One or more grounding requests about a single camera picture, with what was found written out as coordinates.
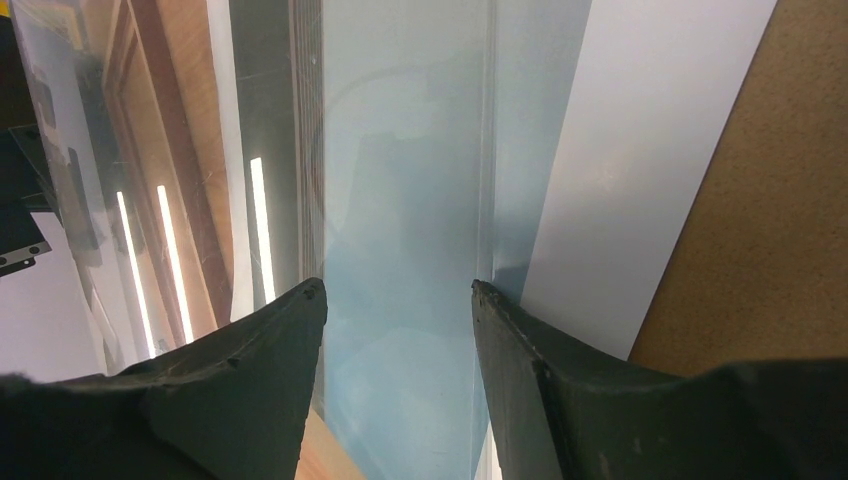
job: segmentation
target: white paper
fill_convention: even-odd
[[[774,0],[595,0],[522,305],[627,358]]]

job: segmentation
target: light blue surface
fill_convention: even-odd
[[[325,415],[363,473],[468,479],[483,0],[324,5]]]
[[[325,413],[370,479],[473,478],[488,414],[469,287],[494,248],[520,297],[533,251],[590,1],[491,1],[324,7]]]

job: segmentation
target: cork board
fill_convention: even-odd
[[[780,0],[630,360],[848,356],[848,2]]]

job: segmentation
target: transparent acrylic panel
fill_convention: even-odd
[[[302,463],[326,478],[473,478],[492,8],[13,1],[104,373],[321,277]]]

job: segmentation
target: white panel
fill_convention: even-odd
[[[654,291],[774,0],[596,0],[522,304],[619,358]]]
[[[233,229],[233,305],[230,321],[253,313],[253,265],[247,230],[247,186],[241,146],[236,67],[233,54],[233,31],[230,26],[230,2],[207,0],[209,39],[212,63],[218,86],[218,109],[221,114],[221,139],[227,165],[230,192],[230,221]]]
[[[55,382],[105,373],[103,337],[85,304],[65,230],[52,213],[33,218],[53,251],[0,278],[0,374]]]

